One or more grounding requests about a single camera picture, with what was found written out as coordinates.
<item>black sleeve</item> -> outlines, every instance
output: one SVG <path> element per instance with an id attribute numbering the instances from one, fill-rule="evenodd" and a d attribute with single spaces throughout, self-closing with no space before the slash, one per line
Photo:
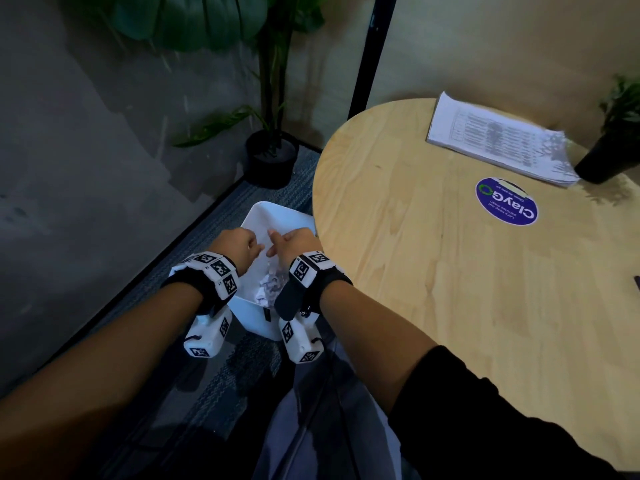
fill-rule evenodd
<path id="1" fill-rule="evenodd" d="M 478 379 L 446 347 L 430 350 L 404 385 L 389 426 L 423 479 L 469 472 L 621 478 L 560 426 L 528 418 Z"/>

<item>blue circular sticker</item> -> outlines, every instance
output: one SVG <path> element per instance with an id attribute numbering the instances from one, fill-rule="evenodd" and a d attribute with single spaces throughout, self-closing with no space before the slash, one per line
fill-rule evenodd
<path id="1" fill-rule="evenodd" d="M 476 185 L 476 197 L 489 214 L 507 224 L 528 226 L 538 218 L 538 206 L 533 199 L 507 180 L 480 180 Z"/>

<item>crumpled paper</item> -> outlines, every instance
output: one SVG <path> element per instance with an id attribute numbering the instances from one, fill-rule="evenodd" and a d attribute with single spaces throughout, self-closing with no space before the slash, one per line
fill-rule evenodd
<path id="1" fill-rule="evenodd" d="M 289 270 L 278 265 L 269 265 L 269 273 L 260 280 L 260 288 L 255 294 L 255 302 L 265 308 L 273 308 L 276 298 L 289 281 Z"/>

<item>wall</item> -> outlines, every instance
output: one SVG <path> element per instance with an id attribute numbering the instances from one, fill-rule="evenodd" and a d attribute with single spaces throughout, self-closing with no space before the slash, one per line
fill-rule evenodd
<path id="1" fill-rule="evenodd" d="M 347 120 L 375 0 L 328 0 L 326 24 L 295 33 L 284 129 L 319 147 Z"/>
<path id="2" fill-rule="evenodd" d="M 640 72 L 640 0 L 397 0 L 369 106 L 454 98 L 592 144 L 615 73 Z"/>
<path id="3" fill-rule="evenodd" d="M 1 394 L 242 175 L 249 122 L 169 142 L 259 87 L 245 48 L 154 54 L 56 0 L 0 0 L 0 55 Z"/>

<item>hand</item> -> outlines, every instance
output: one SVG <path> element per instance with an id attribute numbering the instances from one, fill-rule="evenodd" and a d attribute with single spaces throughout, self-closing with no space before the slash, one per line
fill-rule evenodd
<path id="1" fill-rule="evenodd" d="M 269 229 L 269 237 L 273 246 L 267 251 L 267 257 L 270 258 L 277 254 L 280 265 L 286 269 L 291 267 L 293 260 L 300 254 L 323 250 L 320 239 L 308 227 L 295 229 L 284 235 L 280 235 L 274 229 Z"/>
<path id="2" fill-rule="evenodd" d="M 258 244 L 253 231 L 238 227 L 222 231 L 207 250 L 231 259 L 237 267 L 238 276 L 242 276 L 263 249 L 264 244 Z"/>

